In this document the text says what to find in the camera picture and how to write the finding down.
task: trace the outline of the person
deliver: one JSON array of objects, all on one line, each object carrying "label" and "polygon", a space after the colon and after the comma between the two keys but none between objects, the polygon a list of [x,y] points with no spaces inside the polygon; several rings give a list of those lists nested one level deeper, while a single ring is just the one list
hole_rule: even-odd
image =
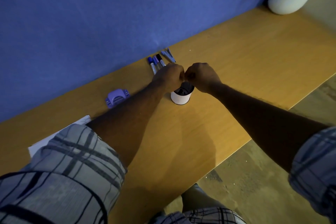
[{"label": "person", "polygon": [[[336,128],[287,112],[221,82],[207,63],[184,73],[167,65],[151,83],[85,125],[71,125],[19,172],[0,178],[1,223],[107,223],[149,118],[163,95],[189,81],[218,99],[260,148],[289,173],[292,188],[335,223]],[[151,222],[244,223],[197,185],[182,194],[183,213]]]}]

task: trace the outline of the white paper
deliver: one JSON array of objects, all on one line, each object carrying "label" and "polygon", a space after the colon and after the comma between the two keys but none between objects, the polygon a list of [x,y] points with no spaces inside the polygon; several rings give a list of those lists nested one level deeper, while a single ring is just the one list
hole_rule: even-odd
[{"label": "white paper", "polygon": [[[84,125],[87,124],[91,121],[90,115],[86,115],[83,118],[75,121],[73,124],[79,124],[79,125]],[[52,135],[42,139],[41,141],[38,141],[37,143],[33,144],[32,146],[28,147],[30,157],[32,158],[34,154],[43,146],[46,146],[48,142],[54,138],[54,136],[58,133],[53,133]]]}]

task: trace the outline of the forearm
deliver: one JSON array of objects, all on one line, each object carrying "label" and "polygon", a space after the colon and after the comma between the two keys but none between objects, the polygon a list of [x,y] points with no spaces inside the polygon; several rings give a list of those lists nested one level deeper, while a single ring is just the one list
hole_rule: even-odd
[{"label": "forearm", "polygon": [[150,117],[165,93],[160,82],[151,82],[146,88],[125,100],[112,110],[91,121],[94,130],[128,166],[137,153]]},{"label": "forearm", "polygon": [[217,98],[258,146],[279,166],[290,171],[302,144],[326,125],[285,111],[224,84],[212,87]]}]

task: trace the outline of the fist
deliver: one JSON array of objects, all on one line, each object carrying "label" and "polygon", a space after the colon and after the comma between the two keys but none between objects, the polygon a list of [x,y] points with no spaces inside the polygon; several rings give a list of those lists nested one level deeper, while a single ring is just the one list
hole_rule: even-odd
[{"label": "fist", "polygon": [[166,65],[154,75],[152,82],[159,82],[165,87],[166,92],[177,90],[184,82],[183,66],[177,64]]},{"label": "fist", "polygon": [[209,94],[213,86],[222,83],[215,70],[208,63],[194,63],[187,69],[185,79],[199,91]]}]

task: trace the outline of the white cup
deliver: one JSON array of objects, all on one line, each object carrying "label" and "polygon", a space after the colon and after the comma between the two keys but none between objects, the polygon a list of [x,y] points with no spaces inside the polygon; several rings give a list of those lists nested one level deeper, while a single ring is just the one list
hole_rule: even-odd
[{"label": "white cup", "polygon": [[184,105],[189,101],[194,88],[189,82],[183,82],[177,90],[170,93],[170,98],[174,103]]}]

